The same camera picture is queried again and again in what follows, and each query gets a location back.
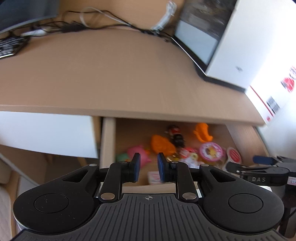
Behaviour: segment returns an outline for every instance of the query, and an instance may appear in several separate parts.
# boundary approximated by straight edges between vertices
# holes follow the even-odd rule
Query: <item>white wall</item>
[[[271,156],[296,159],[296,92],[268,126],[258,129]]]

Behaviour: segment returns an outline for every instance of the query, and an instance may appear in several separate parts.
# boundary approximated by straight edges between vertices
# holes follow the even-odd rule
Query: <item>pink toy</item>
[[[141,155],[141,165],[140,168],[145,166],[148,162],[151,162],[151,159],[148,157],[146,151],[144,150],[143,146],[134,146],[127,150],[127,154],[130,159],[133,158],[135,153],[140,153]]]
[[[206,161],[218,161],[223,156],[223,150],[214,142],[206,142],[200,146],[200,155]]]

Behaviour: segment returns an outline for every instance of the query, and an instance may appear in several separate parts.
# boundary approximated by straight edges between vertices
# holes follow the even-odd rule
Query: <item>ribbed grip surface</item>
[[[196,204],[180,202],[173,194],[124,194],[102,204],[95,216],[74,231],[58,235],[22,231],[15,241],[283,241],[276,231],[239,235],[213,225]]]

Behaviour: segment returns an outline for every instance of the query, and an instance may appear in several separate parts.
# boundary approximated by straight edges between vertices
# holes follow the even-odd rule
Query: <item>crosshair marking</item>
[[[151,196],[147,196],[147,197],[144,197],[145,199],[147,199],[148,201],[150,201],[152,198],[154,197],[151,197]]]

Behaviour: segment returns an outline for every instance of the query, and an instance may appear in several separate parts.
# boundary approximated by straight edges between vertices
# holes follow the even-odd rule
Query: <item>round sticker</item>
[[[241,156],[234,148],[228,148],[228,157],[232,162],[241,163]]]
[[[206,142],[200,146],[200,155],[204,160],[218,161],[223,155],[223,150],[214,142]]]

